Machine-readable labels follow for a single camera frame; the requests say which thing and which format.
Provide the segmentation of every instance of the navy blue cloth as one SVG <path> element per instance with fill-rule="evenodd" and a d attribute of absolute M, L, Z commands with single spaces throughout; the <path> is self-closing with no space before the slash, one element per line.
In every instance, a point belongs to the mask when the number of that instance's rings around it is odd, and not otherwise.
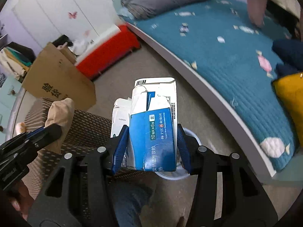
<path fill-rule="evenodd" d="M 109 194 L 120 227 L 142 227 L 139 215 L 153 191 L 144 186 L 125 182 L 111 183 Z"/>
<path fill-rule="evenodd" d="M 285 63 L 285 64 L 278 63 L 276 65 L 276 74 L 278 75 L 278 78 L 282 78 L 282 77 L 292 75 L 292 74 L 295 74 L 298 72 L 299 71 L 297 68 L 295 68 L 287 63 Z"/>
<path fill-rule="evenodd" d="M 303 42 L 289 39 L 275 40 L 272 50 L 284 63 L 303 71 Z"/>

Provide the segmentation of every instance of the floor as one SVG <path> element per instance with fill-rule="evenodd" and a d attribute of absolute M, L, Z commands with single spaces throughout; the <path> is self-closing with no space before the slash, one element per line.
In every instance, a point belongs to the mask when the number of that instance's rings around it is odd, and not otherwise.
<path fill-rule="evenodd" d="M 240 148 L 212 109 L 195 90 L 175 71 L 168 62 L 151 47 L 142 43 L 142 48 L 120 60 L 94 83 L 97 104 L 89 112 L 103 117 L 112 117 L 117 98 L 131 97 L 134 82 L 145 77 L 173 77 L 177 82 L 178 122 L 200 138 L 203 145 L 214 146 L 218 153 L 229 155 Z M 143 227 L 175 227 L 179 218 L 188 218 L 197 178 L 188 177 L 181 181 L 168 181 L 155 174 L 145 183 L 155 189 L 148 206 L 141 213 Z M 302 190 L 299 188 L 264 185 L 279 217 L 282 217 Z M 220 217 L 222 186 L 218 184 L 215 217 Z"/>

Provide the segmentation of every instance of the butterfly decal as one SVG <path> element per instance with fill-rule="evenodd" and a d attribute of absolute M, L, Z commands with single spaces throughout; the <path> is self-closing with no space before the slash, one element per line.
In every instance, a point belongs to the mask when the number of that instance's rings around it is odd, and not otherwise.
<path fill-rule="evenodd" d="M 78 12 L 73 12 L 73 13 L 69 12 L 69 18 L 70 19 L 76 19 L 77 18 L 77 14 L 78 14 Z"/>

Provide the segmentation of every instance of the mattress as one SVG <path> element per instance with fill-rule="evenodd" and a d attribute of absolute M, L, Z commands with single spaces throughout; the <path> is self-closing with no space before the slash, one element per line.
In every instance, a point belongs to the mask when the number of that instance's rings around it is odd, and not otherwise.
<path fill-rule="evenodd" d="M 249 20 L 246 3 L 210 0 L 169 11 L 148 20 L 131 20 L 207 80 L 241 117 L 281 171 L 298 147 L 292 120 L 277 99 L 271 81 L 281 60 L 273 40 L 288 31 L 265 17 L 262 29 Z M 262 54 L 271 65 L 261 67 Z"/>

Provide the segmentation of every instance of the metal bolt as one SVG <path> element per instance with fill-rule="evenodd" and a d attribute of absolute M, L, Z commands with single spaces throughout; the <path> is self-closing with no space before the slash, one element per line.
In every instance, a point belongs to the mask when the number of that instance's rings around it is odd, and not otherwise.
<path fill-rule="evenodd" d="M 238 155 L 237 153 L 232 153 L 231 157 L 233 157 L 234 159 L 239 159 L 240 155 Z"/>
<path fill-rule="evenodd" d="M 204 147 L 204 146 L 200 146 L 200 147 L 198 147 L 198 150 L 199 150 L 200 152 L 206 152 L 206 151 L 207 151 L 207 148 Z"/>
<path fill-rule="evenodd" d="M 105 147 L 99 147 L 99 148 L 97 149 L 97 151 L 98 151 L 99 153 L 103 153 L 103 152 L 106 151 L 106 148 L 105 148 Z"/>
<path fill-rule="evenodd" d="M 64 155 L 64 158 L 66 158 L 66 159 L 70 159 L 71 157 L 73 157 L 72 153 L 67 153 Z"/>

